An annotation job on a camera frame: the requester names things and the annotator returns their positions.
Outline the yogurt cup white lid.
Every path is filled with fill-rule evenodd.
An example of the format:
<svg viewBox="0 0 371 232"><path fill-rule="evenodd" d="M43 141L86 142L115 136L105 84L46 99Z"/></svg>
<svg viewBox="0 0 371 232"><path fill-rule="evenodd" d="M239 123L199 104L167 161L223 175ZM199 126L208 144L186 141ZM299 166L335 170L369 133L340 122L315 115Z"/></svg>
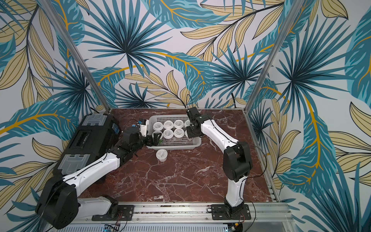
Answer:
<svg viewBox="0 0 371 232"><path fill-rule="evenodd" d="M154 131L161 131L161 130L163 130L163 128L164 128L164 126L161 122L155 122L153 124L153 130Z"/></svg>

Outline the yogurt cup green label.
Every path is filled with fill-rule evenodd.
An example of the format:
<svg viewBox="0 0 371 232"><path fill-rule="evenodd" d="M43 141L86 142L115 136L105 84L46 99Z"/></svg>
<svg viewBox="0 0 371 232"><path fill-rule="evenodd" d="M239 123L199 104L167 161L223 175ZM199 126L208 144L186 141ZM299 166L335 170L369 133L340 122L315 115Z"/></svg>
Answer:
<svg viewBox="0 0 371 232"><path fill-rule="evenodd" d="M170 120L167 120L163 123L163 128L165 130L172 130L174 128L174 123Z"/></svg>

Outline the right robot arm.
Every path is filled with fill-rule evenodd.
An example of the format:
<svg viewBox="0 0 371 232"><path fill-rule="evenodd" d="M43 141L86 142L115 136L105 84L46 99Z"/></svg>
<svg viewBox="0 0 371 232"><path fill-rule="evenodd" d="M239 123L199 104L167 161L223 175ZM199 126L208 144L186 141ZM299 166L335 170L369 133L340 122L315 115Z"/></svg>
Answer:
<svg viewBox="0 0 371 232"><path fill-rule="evenodd" d="M240 210L244 205L243 184L253 168L249 144L233 138L207 116L190 119L186 131L190 138L205 135L221 150L223 171L228 178L224 202L230 211Z"/></svg>

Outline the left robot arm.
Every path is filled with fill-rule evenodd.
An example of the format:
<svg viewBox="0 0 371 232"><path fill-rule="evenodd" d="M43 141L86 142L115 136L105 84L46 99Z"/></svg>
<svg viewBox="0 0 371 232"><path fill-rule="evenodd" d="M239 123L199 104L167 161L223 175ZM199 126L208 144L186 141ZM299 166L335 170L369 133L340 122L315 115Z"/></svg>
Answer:
<svg viewBox="0 0 371 232"><path fill-rule="evenodd" d="M73 174L49 179L36 206L36 214L56 229L66 227L77 218L92 216L115 220L122 216L114 198L108 195L80 198L81 193L106 174L123 166L144 146L161 143L162 137L160 132L148 135L138 126L125 129L118 142L97 161Z"/></svg>

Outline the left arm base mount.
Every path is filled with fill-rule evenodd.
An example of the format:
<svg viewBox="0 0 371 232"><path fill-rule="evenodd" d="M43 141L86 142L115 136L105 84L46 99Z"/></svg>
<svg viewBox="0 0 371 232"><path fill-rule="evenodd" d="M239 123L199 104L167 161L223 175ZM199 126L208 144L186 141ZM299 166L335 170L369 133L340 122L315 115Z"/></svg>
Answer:
<svg viewBox="0 0 371 232"><path fill-rule="evenodd" d="M92 216L92 221L131 221L134 207L134 205L120 205L115 202L106 214Z"/></svg>

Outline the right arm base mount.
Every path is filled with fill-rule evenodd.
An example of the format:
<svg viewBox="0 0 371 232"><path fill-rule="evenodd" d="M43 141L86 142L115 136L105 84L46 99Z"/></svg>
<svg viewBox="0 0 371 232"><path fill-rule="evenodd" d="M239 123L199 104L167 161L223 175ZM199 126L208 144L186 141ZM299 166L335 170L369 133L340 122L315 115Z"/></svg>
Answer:
<svg viewBox="0 0 371 232"><path fill-rule="evenodd" d="M207 213L212 214L213 220L250 220L251 213L249 206L242 201L241 204L232 207L227 201L223 204L213 204L206 210Z"/></svg>

